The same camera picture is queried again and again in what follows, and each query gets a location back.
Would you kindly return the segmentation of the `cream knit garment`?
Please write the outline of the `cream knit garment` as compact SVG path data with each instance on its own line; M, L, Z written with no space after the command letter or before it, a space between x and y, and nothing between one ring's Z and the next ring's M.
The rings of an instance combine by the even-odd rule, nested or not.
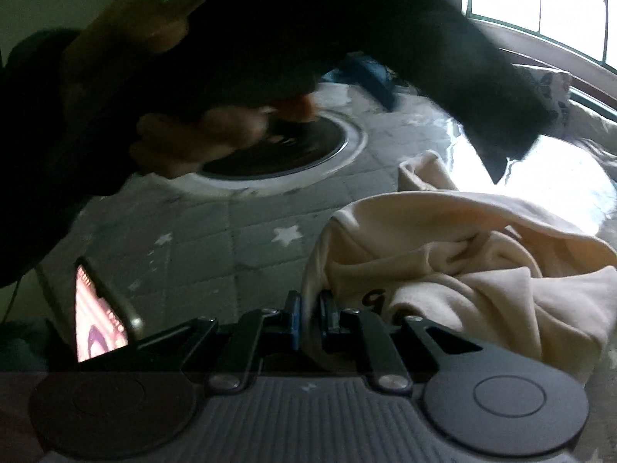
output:
M437 153L398 168L398 190L336 211L302 282L384 321L414 314L590 379L616 327L616 254L521 199L456 188Z

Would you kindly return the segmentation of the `smartphone with lit screen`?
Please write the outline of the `smartphone with lit screen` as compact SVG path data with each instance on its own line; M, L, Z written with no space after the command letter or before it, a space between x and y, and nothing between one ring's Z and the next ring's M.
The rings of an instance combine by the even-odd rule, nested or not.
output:
M74 264L74 343L79 363L143 338L144 321L86 256Z

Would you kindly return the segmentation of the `person in dark clothing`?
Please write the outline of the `person in dark clothing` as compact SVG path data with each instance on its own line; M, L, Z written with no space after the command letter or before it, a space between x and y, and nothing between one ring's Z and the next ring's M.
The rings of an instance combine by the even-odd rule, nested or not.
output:
M176 177L307 120L318 79L368 56L481 149L524 157L548 110L448 0L116 0L35 32L1 70L1 282L135 174Z

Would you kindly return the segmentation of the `blue corner sofa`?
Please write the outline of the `blue corner sofa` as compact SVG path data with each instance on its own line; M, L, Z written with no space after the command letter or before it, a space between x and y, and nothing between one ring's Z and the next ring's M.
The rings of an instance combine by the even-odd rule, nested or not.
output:
M387 68L362 53L347 54L321 80L325 83L357 86L387 112L393 112L398 105L395 86Z

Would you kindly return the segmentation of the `plain beige pillow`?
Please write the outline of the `plain beige pillow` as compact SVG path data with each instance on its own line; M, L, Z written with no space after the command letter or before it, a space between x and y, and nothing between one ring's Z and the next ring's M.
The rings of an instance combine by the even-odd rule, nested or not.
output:
M586 106L572 101L565 140L588 152L604 171L616 179L617 127Z

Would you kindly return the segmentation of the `square butterfly print pillow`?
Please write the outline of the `square butterfly print pillow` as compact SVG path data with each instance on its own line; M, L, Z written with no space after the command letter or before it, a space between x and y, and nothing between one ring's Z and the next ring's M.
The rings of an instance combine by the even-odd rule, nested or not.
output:
M543 134L563 139L570 118L571 74L538 66L517 65L516 68L551 116Z

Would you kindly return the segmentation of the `green framed window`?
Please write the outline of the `green framed window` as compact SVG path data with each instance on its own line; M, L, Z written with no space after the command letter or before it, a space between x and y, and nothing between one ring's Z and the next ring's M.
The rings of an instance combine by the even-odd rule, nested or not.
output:
M467 16L497 23L616 69L616 0L463 0Z

